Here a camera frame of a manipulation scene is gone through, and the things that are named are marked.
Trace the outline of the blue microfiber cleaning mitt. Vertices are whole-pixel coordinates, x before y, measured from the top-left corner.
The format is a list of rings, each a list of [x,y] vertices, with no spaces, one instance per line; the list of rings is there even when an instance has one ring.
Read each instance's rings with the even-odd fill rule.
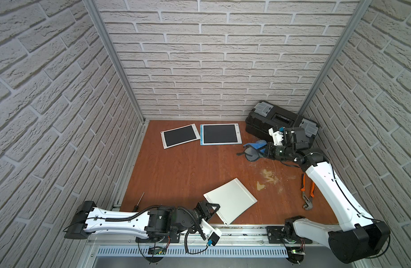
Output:
[[[249,162],[258,161],[264,157],[265,148],[268,143],[265,140],[259,140],[253,143],[243,145],[243,152],[237,153],[237,156],[244,156]]]

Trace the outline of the blue-edged drawing tablet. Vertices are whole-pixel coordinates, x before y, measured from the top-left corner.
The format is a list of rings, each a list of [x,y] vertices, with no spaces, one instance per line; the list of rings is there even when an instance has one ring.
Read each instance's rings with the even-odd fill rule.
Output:
[[[242,144],[239,124],[202,124],[200,131],[202,146]]]

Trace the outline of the white drawing tablet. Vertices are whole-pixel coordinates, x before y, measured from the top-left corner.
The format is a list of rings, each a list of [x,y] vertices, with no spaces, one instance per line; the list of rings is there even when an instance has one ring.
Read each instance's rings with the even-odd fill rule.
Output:
[[[162,131],[162,143],[164,149],[200,140],[200,134],[195,124]]]
[[[226,226],[257,203],[257,199],[238,178],[234,178],[203,196],[209,203],[220,205],[217,214]]]

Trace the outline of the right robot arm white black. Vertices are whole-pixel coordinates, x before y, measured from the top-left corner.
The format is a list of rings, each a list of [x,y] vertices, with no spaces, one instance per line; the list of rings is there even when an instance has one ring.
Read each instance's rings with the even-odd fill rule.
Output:
[[[302,127],[269,129],[272,141],[264,157],[290,161],[312,180],[330,205],[337,224],[321,224],[302,216],[285,221],[287,241],[307,239],[330,249],[335,257],[349,264],[361,259],[376,259],[390,248],[391,230],[386,222],[373,218],[354,198],[338,177],[328,156],[312,148]]]

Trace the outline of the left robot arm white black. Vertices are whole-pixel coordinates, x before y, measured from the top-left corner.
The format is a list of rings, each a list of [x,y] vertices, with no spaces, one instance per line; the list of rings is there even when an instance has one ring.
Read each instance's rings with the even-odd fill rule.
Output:
[[[194,209],[152,205],[139,212],[115,212],[98,208],[93,201],[85,201],[76,210],[64,237],[84,240],[91,234],[133,235],[140,241],[179,241],[183,232],[199,233],[205,241],[215,245],[222,231],[208,221],[220,209],[219,204],[202,201]]]

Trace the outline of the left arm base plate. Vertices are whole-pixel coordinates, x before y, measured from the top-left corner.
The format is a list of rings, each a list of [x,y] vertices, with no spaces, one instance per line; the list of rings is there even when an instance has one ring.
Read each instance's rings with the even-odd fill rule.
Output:
[[[136,238],[137,243],[178,243],[181,232],[176,228],[145,227],[146,239]]]

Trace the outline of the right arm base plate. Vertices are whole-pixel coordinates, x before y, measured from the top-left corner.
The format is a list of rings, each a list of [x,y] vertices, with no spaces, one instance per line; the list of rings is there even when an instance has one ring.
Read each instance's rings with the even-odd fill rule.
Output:
[[[266,226],[266,233],[269,244],[285,244],[285,245],[306,245],[313,244],[312,240],[301,238],[298,236],[290,237],[285,234],[284,226]]]

